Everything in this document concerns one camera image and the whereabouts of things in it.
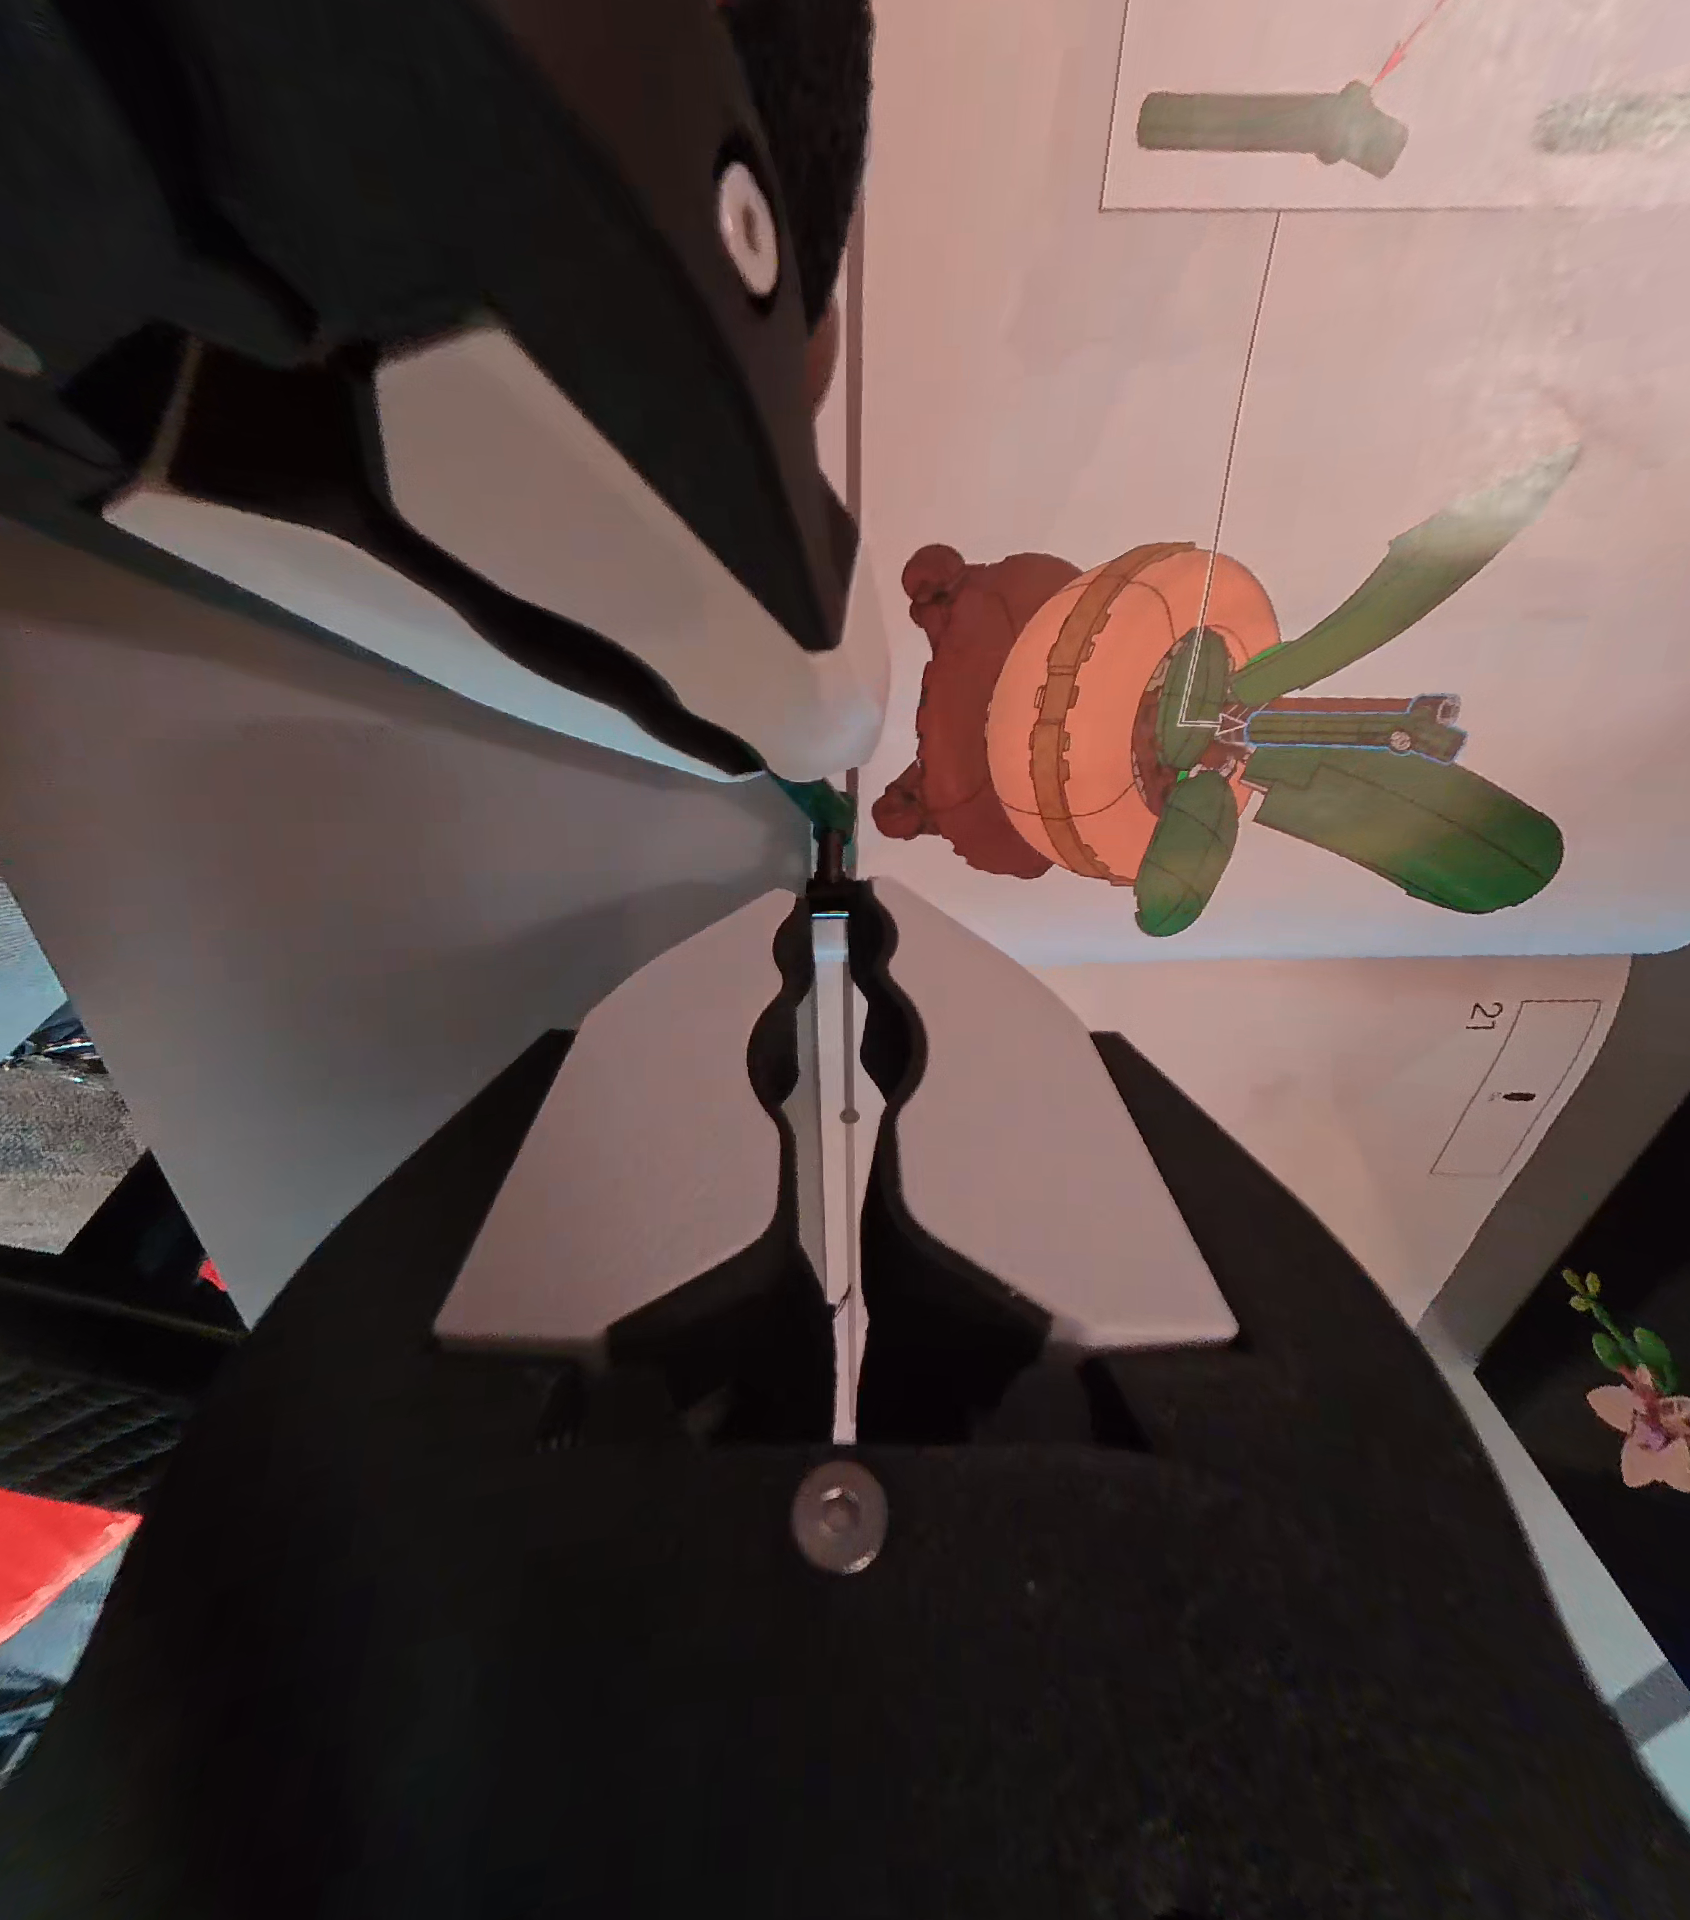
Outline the building instruction booklet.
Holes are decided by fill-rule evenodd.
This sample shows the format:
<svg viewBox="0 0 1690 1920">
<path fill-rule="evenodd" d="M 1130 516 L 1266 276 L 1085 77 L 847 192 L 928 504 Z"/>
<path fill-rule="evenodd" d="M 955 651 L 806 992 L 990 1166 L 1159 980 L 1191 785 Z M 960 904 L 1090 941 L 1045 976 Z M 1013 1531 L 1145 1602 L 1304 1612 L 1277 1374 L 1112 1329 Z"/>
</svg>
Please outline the building instruction booklet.
<svg viewBox="0 0 1690 1920">
<path fill-rule="evenodd" d="M 858 865 L 1417 1322 L 1690 948 L 1690 6 L 874 6 Z"/>
</svg>

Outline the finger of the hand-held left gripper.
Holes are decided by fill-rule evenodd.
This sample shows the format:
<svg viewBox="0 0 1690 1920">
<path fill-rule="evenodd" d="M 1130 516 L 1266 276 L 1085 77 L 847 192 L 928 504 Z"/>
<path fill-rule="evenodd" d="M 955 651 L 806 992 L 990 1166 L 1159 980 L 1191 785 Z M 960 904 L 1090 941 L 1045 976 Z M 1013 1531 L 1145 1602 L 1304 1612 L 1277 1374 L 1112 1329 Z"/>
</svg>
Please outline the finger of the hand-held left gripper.
<svg viewBox="0 0 1690 1920">
<path fill-rule="evenodd" d="M 254 1322 L 545 1030 L 797 889 L 810 825 L 0 520 L 0 868 Z"/>
<path fill-rule="evenodd" d="M 120 536 L 424 683 L 544 734 L 701 780 L 863 763 L 889 651 L 852 582 L 858 529 L 822 469 L 843 570 L 807 651 L 499 328 L 388 369 L 270 369 L 188 349 Z"/>
</svg>

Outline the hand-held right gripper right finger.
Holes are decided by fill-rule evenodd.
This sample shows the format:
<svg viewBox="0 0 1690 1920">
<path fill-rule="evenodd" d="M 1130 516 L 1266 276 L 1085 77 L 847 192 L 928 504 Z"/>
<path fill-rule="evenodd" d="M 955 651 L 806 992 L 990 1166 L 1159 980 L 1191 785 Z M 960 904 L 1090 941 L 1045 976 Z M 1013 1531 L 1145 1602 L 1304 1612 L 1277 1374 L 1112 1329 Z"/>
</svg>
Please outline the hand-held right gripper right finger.
<svg viewBox="0 0 1690 1920">
<path fill-rule="evenodd" d="M 1063 1349 L 1228 1348 L 1238 1322 L 1081 1017 L 897 880 L 867 884 L 852 934 L 897 1224 Z"/>
</svg>

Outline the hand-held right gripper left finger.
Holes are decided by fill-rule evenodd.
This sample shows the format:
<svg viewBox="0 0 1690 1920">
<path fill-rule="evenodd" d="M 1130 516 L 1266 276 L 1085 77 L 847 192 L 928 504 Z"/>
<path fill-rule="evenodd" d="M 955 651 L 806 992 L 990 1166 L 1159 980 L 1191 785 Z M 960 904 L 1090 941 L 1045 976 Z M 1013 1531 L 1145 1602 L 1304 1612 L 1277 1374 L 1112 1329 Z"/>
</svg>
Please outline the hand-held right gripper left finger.
<svg viewBox="0 0 1690 1920">
<path fill-rule="evenodd" d="M 833 1369 L 786 1117 L 810 972 L 807 900 L 765 893 L 593 1005 L 436 1315 L 444 1349 L 690 1369 L 760 1342 Z"/>
</svg>

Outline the black mesh office chair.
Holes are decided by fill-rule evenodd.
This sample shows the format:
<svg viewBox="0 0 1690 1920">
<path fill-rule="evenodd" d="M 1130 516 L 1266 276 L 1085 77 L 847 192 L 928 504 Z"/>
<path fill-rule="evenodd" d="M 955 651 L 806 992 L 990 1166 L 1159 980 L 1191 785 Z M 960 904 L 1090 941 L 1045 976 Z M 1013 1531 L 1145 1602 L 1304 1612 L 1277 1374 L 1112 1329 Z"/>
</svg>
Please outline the black mesh office chair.
<svg viewBox="0 0 1690 1920">
<path fill-rule="evenodd" d="M 0 1246 L 0 1491 L 144 1516 L 245 1338 L 143 1154 L 64 1250 Z"/>
</svg>

